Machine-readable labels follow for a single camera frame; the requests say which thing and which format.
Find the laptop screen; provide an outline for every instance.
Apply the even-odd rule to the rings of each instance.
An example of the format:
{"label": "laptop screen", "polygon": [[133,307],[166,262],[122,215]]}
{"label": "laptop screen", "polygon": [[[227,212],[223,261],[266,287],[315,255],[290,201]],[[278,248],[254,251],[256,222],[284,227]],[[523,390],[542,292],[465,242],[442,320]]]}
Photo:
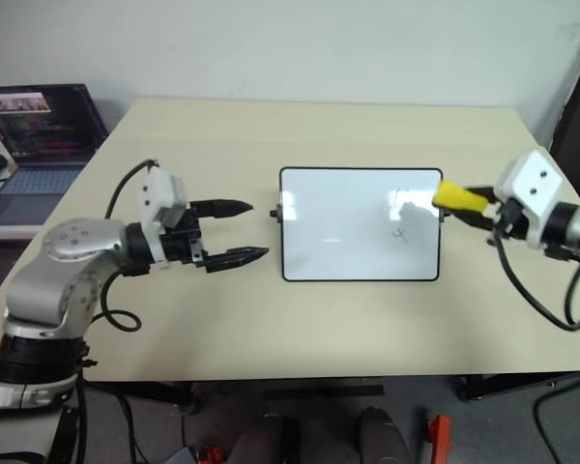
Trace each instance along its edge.
{"label": "laptop screen", "polygon": [[17,163],[85,162],[106,138],[83,84],[0,87],[0,141]]}

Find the table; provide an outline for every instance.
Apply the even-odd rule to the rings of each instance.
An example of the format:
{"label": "table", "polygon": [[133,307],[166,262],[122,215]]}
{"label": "table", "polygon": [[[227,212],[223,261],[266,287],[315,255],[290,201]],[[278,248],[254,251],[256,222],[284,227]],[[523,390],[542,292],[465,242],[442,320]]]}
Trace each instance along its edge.
{"label": "table", "polygon": [[[580,333],[563,333],[522,300],[487,234],[450,218],[435,282],[286,282],[269,211],[286,165],[440,167],[460,185],[496,181],[537,147],[512,109],[144,98],[64,196],[43,230],[102,217],[132,166],[157,158],[189,199],[237,198],[255,210],[203,219],[206,248],[271,251],[238,270],[206,275],[173,265],[117,280],[109,305],[135,311],[139,333],[95,324],[91,380],[208,380],[580,370]],[[116,218],[138,220],[142,177]],[[576,200],[571,186],[564,199]],[[38,252],[38,235],[14,268]],[[520,278],[561,313],[573,265],[524,244],[507,246]],[[0,324],[5,286],[0,289]],[[580,317],[580,288],[574,299]]]}

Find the gray carpet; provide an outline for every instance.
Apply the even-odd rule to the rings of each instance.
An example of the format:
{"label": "gray carpet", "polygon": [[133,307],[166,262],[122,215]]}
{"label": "gray carpet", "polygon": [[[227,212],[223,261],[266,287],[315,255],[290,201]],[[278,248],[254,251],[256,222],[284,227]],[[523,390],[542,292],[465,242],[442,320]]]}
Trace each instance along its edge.
{"label": "gray carpet", "polygon": [[[446,414],[453,424],[450,464],[548,463],[550,456],[533,425],[532,401],[540,386],[482,401],[464,403],[454,394],[451,377],[288,380],[200,383],[203,410],[187,416],[191,446],[218,445],[230,450],[239,435],[264,414],[302,420],[302,462],[358,464],[353,449],[354,417],[367,406],[385,409],[398,424],[412,454],[429,463],[431,446],[424,440],[425,418]],[[264,400],[264,392],[298,387],[376,385],[384,395]],[[127,428],[115,399],[88,391],[90,432],[86,462],[129,462]],[[136,435],[151,463],[162,463],[181,445],[181,412],[172,405],[132,399]],[[580,391],[559,398],[544,410],[546,427],[566,463],[580,463]]]}

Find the keyboard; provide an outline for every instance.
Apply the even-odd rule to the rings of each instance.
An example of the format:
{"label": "keyboard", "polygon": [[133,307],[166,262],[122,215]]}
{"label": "keyboard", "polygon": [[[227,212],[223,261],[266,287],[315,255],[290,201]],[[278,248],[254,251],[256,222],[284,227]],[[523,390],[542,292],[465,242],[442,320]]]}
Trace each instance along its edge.
{"label": "keyboard", "polygon": [[19,194],[63,194],[73,183],[80,171],[69,169],[16,171],[0,193]]}

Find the black metal frame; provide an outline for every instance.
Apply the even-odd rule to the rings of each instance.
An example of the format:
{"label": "black metal frame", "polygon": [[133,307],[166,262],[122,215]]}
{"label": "black metal frame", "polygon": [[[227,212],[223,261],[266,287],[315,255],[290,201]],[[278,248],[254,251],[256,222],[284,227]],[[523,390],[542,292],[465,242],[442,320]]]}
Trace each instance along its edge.
{"label": "black metal frame", "polygon": [[509,392],[535,387],[537,385],[556,386],[556,382],[579,372],[539,372],[524,374],[464,375],[463,384],[457,389],[457,397],[462,401],[473,401]]}
{"label": "black metal frame", "polygon": [[162,403],[188,407],[195,403],[191,393],[192,382],[178,382],[179,385],[165,385],[160,382],[101,382],[125,396],[151,399]]}

